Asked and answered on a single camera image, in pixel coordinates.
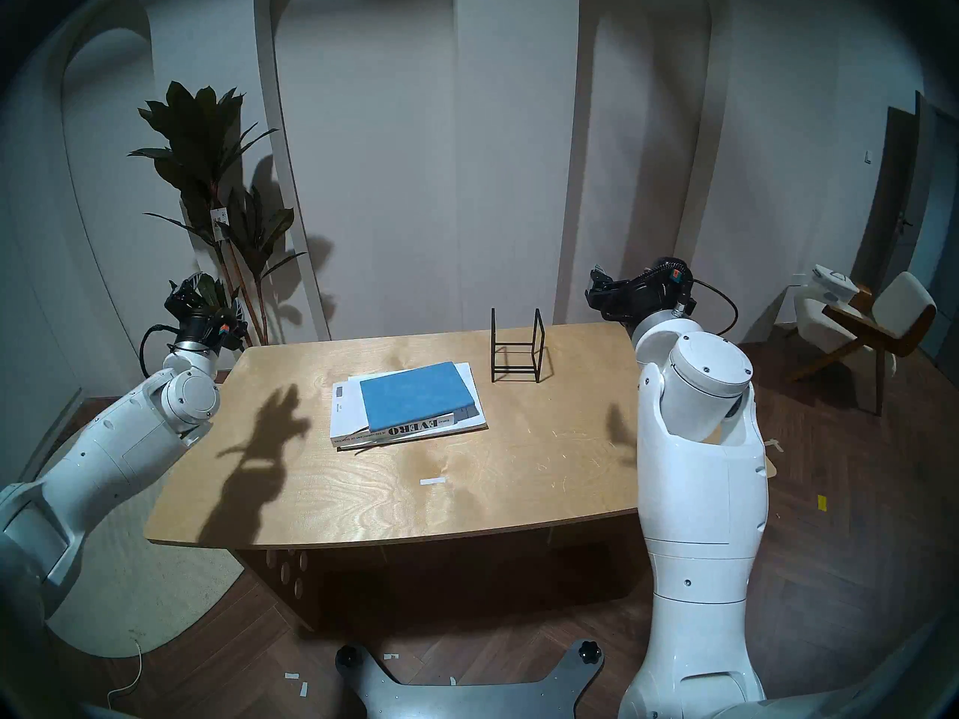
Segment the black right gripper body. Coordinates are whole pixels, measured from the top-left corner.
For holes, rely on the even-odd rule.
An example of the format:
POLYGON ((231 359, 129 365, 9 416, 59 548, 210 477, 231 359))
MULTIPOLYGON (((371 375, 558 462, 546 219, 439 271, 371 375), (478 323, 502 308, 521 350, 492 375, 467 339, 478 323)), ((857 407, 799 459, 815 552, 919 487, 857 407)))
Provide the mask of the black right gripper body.
POLYGON ((694 278, 683 260, 661 257, 652 267, 630 280, 593 282, 585 291, 588 306, 606 321, 638 325, 646 317, 665 310, 670 315, 691 316, 694 278))

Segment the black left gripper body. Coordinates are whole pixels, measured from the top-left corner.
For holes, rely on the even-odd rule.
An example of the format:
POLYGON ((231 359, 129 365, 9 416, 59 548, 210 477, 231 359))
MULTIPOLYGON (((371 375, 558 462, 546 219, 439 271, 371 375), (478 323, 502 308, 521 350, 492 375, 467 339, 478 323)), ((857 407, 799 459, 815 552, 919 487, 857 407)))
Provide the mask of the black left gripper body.
POLYGON ((245 349, 247 322, 243 308, 241 315, 230 313, 227 289, 221 280, 214 279, 214 293, 204 294, 180 291, 181 283, 172 280, 169 284, 165 309, 178 321, 173 343, 195 343, 211 351, 245 349))

